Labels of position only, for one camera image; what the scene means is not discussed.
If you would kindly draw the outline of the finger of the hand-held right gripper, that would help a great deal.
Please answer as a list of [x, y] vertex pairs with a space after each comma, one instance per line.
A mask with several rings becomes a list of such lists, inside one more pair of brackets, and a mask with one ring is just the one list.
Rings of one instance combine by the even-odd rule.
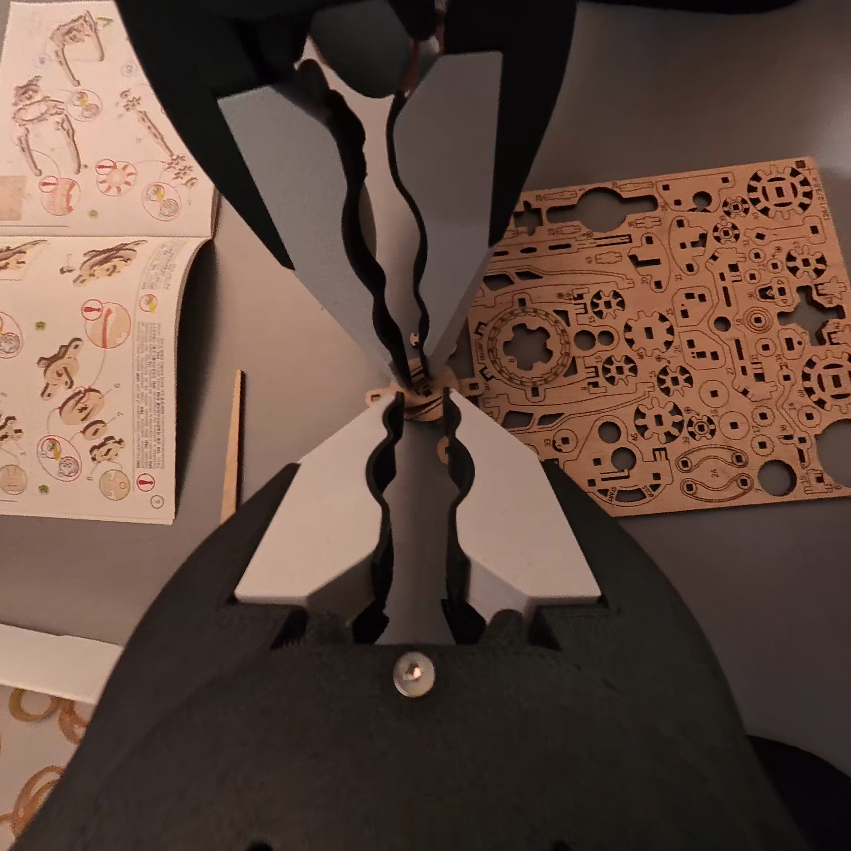
[[363, 124], [319, 66], [218, 99], [294, 273], [377, 364], [410, 385], [386, 275], [359, 217]]
[[431, 374], [446, 364], [493, 253], [502, 60], [500, 51], [437, 58], [392, 133], [402, 188], [425, 229], [420, 346]]

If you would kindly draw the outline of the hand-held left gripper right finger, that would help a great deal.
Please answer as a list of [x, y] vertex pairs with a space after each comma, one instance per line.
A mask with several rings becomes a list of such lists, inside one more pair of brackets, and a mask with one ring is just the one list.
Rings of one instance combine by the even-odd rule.
[[541, 462], [457, 390], [443, 392], [449, 477], [446, 597], [456, 644], [476, 644], [495, 615], [529, 623], [546, 606], [601, 596]]

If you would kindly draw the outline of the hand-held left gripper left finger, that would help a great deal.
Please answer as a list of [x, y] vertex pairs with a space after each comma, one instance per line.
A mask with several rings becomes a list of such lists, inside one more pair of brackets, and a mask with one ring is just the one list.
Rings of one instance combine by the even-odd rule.
[[384, 491], [404, 408], [400, 392], [388, 393], [302, 457], [236, 586], [239, 601], [332, 613], [359, 644], [382, 635], [393, 574]]

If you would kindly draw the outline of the wooden model assembly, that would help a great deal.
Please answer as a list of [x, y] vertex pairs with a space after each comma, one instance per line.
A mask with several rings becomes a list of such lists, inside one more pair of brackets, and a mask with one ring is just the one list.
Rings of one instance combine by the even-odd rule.
[[405, 369], [391, 367], [394, 379], [388, 387], [370, 390], [367, 405], [389, 399], [387, 410], [379, 410], [385, 417], [382, 426], [386, 434], [367, 455], [365, 476], [374, 495], [385, 488], [396, 475], [395, 446], [400, 440], [402, 421], [441, 422], [444, 417], [444, 395], [452, 391], [466, 399], [474, 399], [484, 392], [484, 381], [475, 377], [459, 377], [451, 365], [445, 365], [431, 377], [423, 364], [419, 335], [410, 335], [416, 356], [408, 360]]

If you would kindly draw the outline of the wooden parts sheet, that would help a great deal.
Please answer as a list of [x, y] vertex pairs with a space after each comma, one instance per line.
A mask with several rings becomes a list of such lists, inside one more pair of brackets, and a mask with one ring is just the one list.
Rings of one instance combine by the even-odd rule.
[[468, 314], [484, 412], [611, 516], [849, 496], [849, 275], [810, 156], [524, 192]]

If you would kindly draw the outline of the thin wooden stick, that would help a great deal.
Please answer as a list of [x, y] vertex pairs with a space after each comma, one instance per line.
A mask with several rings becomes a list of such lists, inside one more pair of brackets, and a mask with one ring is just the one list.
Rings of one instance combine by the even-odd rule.
[[221, 524], [237, 511], [242, 488], [242, 412], [245, 376], [237, 370], [230, 404], [230, 420], [227, 433], [226, 465], [223, 478], [220, 507]]

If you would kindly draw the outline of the instruction booklet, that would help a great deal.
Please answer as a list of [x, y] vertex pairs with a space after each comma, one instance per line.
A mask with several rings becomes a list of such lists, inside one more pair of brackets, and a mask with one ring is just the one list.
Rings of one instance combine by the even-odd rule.
[[115, 3], [10, 3], [2, 515], [174, 521], [180, 307], [217, 204]]

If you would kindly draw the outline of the white cardboard box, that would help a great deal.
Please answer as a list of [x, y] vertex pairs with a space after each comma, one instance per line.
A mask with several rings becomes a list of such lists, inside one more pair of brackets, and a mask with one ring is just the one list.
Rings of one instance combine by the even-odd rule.
[[96, 707], [123, 648], [92, 639], [1, 626], [1, 686]]

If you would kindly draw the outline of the pile of rubber bands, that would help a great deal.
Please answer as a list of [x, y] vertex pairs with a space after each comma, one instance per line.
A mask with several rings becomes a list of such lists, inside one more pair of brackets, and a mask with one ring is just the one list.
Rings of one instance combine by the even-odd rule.
[[1, 848], [18, 840], [60, 781], [94, 708], [1, 686]]

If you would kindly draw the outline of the black wrist rest pad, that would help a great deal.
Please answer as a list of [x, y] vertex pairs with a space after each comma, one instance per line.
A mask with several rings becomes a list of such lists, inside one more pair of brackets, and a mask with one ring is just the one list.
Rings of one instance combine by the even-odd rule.
[[850, 778], [801, 748], [750, 736], [762, 767], [811, 849], [850, 849]]

